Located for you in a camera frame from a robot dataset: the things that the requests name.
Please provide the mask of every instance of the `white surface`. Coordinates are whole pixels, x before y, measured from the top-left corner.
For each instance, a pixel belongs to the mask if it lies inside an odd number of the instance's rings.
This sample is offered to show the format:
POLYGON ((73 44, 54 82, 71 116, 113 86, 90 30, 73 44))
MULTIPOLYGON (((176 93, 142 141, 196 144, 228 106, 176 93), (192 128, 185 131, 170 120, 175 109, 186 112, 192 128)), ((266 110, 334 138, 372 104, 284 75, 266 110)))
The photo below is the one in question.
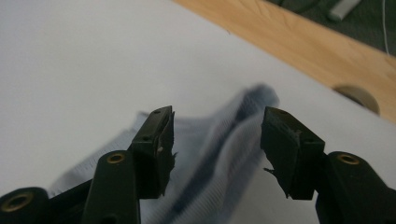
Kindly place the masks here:
MULTIPOLYGON (((137 111, 205 116, 259 82, 326 152, 363 157, 396 188, 393 124, 170 1, 1 1, 0 80, 1 195, 47 188, 137 111)), ((233 223, 315 223, 314 211, 258 171, 233 223)))

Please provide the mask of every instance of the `wooden table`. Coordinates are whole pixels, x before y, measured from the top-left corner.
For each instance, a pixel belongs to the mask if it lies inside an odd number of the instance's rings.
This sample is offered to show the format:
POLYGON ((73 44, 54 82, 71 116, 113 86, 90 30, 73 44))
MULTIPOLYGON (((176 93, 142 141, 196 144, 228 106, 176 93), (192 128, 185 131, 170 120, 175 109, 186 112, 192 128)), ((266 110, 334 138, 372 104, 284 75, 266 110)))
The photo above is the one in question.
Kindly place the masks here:
POLYGON ((262 0, 174 1, 329 88, 364 88, 396 123, 396 58, 262 0))

